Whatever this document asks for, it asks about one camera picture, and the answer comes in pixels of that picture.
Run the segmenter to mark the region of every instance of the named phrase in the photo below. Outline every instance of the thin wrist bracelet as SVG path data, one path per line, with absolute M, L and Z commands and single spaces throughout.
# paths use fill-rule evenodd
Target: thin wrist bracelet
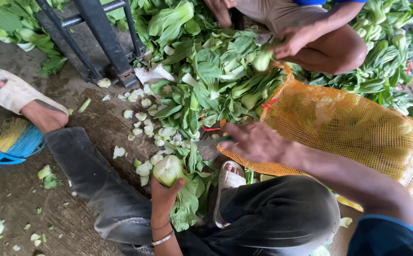
M 157 242 L 152 241 L 151 244 L 154 245 L 154 246 L 156 246 L 156 245 L 158 245 L 158 244 L 162 244 L 163 242 L 169 240 L 170 237 L 172 237 L 174 234 L 175 234 L 175 231 L 172 230 L 172 232 L 170 233 L 170 235 L 166 236 L 165 238 L 162 238 L 161 240 L 159 240 L 159 241 L 157 241 Z
M 169 225 L 169 224 L 170 224 L 170 220 L 169 220 L 169 222 L 168 222 L 167 224 L 165 224 L 162 228 L 154 229 L 151 225 L 150 225 L 150 227 L 151 227 L 151 230 L 153 230 L 153 231 L 158 231 L 158 230 L 161 230 L 161 229 L 167 227 L 167 225 Z

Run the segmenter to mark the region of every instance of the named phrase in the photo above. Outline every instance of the blue shirt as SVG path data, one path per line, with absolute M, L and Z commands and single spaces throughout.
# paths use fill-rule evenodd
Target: blue shirt
M 292 0 L 294 3 L 298 5 L 324 5 L 327 1 L 326 0 Z M 358 3 L 366 3 L 367 0 L 335 0 L 336 3 L 342 2 L 358 2 Z
M 347 256 L 413 256 L 413 227 L 384 215 L 364 215 Z

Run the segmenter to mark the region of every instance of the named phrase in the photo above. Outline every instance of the blue broom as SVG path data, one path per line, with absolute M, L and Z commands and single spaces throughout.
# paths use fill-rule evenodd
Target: blue broom
M 45 145 L 42 132 L 19 118 L 0 119 L 0 165 L 14 165 L 38 153 Z

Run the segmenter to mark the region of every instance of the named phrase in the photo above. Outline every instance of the knife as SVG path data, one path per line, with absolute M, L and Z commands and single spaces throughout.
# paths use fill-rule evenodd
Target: knife
M 199 140 L 198 142 L 196 142 L 196 144 L 197 146 L 208 147 L 210 145 L 218 144 L 222 141 L 235 141 L 235 139 L 232 138 L 232 136 L 222 136 L 219 138 Z

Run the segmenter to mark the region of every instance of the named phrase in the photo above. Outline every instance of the beige shorts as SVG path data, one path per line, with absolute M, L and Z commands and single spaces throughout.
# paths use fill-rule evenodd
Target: beige shorts
M 327 12 L 321 5 L 299 6 L 291 0 L 237 0 L 237 9 L 275 34 L 285 27 L 311 24 Z

